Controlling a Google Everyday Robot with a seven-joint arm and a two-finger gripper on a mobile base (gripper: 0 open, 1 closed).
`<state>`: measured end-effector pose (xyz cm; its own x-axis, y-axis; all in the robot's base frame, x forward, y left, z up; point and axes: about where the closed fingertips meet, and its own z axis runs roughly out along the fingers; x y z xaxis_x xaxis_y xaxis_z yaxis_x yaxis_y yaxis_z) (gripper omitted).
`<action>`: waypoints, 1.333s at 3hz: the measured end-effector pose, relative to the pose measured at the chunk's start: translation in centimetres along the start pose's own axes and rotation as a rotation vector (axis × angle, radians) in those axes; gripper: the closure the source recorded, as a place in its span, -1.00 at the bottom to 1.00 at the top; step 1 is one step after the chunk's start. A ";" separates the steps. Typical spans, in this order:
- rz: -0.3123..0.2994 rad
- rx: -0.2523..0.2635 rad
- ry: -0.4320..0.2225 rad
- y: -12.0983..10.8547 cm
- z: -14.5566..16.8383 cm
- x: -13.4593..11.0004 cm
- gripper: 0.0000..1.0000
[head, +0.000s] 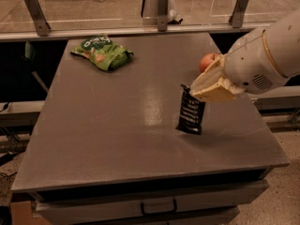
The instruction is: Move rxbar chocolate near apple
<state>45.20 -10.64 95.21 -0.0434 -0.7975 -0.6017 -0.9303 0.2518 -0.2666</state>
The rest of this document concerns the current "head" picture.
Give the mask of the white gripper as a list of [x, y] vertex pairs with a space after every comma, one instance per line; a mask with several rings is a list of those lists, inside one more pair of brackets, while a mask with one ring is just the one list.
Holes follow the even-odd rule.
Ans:
[[223, 62], [224, 56], [220, 54], [191, 84], [189, 93], [194, 98], [201, 102], [230, 101], [245, 90], [250, 94], [262, 94], [288, 81], [288, 77], [275, 66], [263, 28], [240, 37], [229, 49], [224, 68], [231, 81], [220, 78]]

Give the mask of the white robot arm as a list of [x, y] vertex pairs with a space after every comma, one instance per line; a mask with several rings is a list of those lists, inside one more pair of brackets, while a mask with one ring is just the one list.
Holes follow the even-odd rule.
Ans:
[[300, 10], [237, 39], [189, 87], [203, 102], [262, 94], [300, 74]]

